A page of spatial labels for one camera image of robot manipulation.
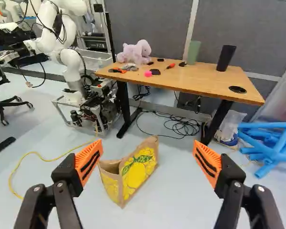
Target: blue foam structure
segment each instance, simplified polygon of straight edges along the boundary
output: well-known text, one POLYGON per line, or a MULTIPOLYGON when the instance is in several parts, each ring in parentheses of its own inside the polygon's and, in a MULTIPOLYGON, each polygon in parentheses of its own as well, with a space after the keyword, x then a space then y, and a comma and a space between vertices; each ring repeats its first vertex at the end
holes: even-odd
POLYGON ((238 137, 253 146, 240 148, 240 152, 248 154, 250 160, 264 163, 255 172, 257 178, 264 177, 278 163, 286 162, 286 123, 241 123, 238 137))

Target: chair wheel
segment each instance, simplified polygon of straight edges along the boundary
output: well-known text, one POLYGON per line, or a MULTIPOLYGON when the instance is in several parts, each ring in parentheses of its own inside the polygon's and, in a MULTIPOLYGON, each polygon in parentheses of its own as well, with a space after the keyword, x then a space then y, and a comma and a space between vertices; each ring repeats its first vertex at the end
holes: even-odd
POLYGON ((5 126, 9 125, 9 122, 6 121, 6 120, 1 120, 1 123, 2 123, 3 125, 5 125, 5 126))
POLYGON ((34 107, 33 104, 31 104, 31 103, 28 103, 27 106, 28 106, 28 108, 30 108, 30 109, 32 109, 32 108, 34 107))
POLYGON ((21 99, 20 97, 18 97, 18 96, 15 98, 15 100, 16 100, 17 102, 22 102, 22 99, 21 99))

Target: pink ball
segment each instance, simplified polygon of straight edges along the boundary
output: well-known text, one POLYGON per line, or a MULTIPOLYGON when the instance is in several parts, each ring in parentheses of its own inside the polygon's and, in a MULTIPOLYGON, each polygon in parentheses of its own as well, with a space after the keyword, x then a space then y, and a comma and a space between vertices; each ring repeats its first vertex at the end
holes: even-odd
POLYGON ((145 75, 146 77, 151 77, 153 74, 152 74, 151 71, 146 71, 146 72, 144 72, 144 75, 145 75))

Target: desk grommet hole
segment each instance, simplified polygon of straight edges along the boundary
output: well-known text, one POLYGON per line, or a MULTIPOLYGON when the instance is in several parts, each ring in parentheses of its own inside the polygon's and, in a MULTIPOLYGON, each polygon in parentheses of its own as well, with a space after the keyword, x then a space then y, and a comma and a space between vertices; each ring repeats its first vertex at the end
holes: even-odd
POLYGON ((239 93, 239 94, 247 93, 247 90, 245 88, 242 88, 242 87, 239 87, 239 86, 230 86, 229 89, 232 92, 239 93))

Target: wooden desk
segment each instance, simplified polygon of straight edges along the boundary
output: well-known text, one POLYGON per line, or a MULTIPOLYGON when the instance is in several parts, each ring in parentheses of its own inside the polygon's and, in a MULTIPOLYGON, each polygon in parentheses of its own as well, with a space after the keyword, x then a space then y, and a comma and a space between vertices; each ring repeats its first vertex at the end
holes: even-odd
POLYGON ((153 65, 142 65, 137 72, 109 73, 115 67, 123 67, 124 63, 113 63, 98 72, 97 76, 111 78, 118 81, 132 82, 153 87, 166 88, 206 97, 226 99, 234 102, 263 105, 264 99, 251 83, 245 72, 240 67, 229 66, 227 71, 216 71, 216 64, 198 62, 195 65, 180 67, 180 60, 165 59, 158 62, 153 58, 153 65), (165 68, 171 63, 176 66, 172 69, 165 68), (145 77, 144 72, 149 69, 159 69, 161 75, 145 77), (230 86, 240 86, 247 90, 245 94, 232 92, 230 86))
POLYGON ((209 129, 205 131, 205 135, 202 138, 202 143, 205 145, 212 140, 233 102, 259 106, 265 103, 260 93, 240 67, 229 66, 227 71, 219 72, 216 70, 216 64, 212 63, 197 62, 195 65, 180 67, 178 65, 182 62, 180 60, 165 59, 164 62, 158 62, 156 58, 153 58, 153 62, 154 64, 152 65, 140 66, 137 72, 110 73, 108 72, 109 69, 121 68, 125 65, 124 63, 113 63, 95 73, 99 77, 118 81, 119 90, 117 97, 122 101, 122 112, 125 120, 124 126, 117 135, 119 138, 123 136, 132 121, 141 112, 141 109, 138 109, 130 116, 126 82, 222 99, 209 129), (175 63, 176 66, 172 69, 166 69, 172 63, 175 63), (159 69, 161 75, 145 77, 144 72, 150 69, 159 69), (242 87, 246 90, 246 93, 235 93, 229 89, 230 86, 242 87))

